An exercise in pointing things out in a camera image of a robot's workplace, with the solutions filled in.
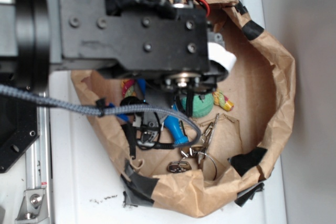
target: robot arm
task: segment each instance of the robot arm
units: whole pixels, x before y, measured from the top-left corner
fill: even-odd
[[[96,69],[168,92],[208,93],[228,75],[209,59],[216,41],[192,1],[15,0],[0,13],[0,72],[14,73],[20,88],[44,90],[51,71]]]

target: gray braided cable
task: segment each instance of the gray braided cable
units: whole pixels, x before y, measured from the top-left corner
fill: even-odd
[[[76,105],[69,102],[57,100],[50,97],[41,97],[39,95],[30,93],[28,91],[20,90],[18,88],[6,86],[0,84],[0,95],[20,99],[23,101],[34,103],[38,106],[49,106],[55,108],[62,108],[72,112],[80,113],[83,115],[90,116],[102,116],[102,110],[95,106],[83,106]],[[183,147],[195,144],[198,139],[201,137],[201,131],[197,127],[197,125],[191,121],[186,115],[181,112],[165,109],[161,107],[151,106],[147,104],[135,104],[135,105],[127,105],[115,108],[105,108],[103,109],[103,115],[118,115],[118,114],[128,114],[128,113],[137,113],[137,112],[156,112],[166,115],[174,116],[190,125],[190,127],[196,131],[196,138],[191,142],[183,143],[183,144],[173,144],[176,147]]]

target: small debris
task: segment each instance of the small debris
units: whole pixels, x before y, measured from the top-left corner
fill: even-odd
[[[94,202],[94,203],[99,204],[99,201],[97,201],[96,199],[91,199],[90,202]]]
[[[116,196],[118,196],[118,195],[107,196],[107,197],[104,198],[104,200],[116,198]],[[99,203],[103,203],[103,200],[90,199],[90,202],[99,204]]]
[[[112,198],[116,198],[116,196],[118,195],[112,195],[112,196],[108,196],[108,197],[105,197],[104,200],[107,200],[107,199],[112,199]]]

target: green ball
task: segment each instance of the green ball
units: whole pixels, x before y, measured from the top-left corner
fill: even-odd
[[[187,98],[181,100],[182,107],[186,108]],[[212,94],[206,94],[204,99],[201,99],[200,95],[194,96],[193,101],[193,118],[201,118],[210,113],[214,107],[214,97]]]

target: gray wall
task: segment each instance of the gray wall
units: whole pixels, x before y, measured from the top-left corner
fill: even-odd
[[[336,0],[262,0],[297,61],[294,130],[281,160],[289,224],[336,223]]]

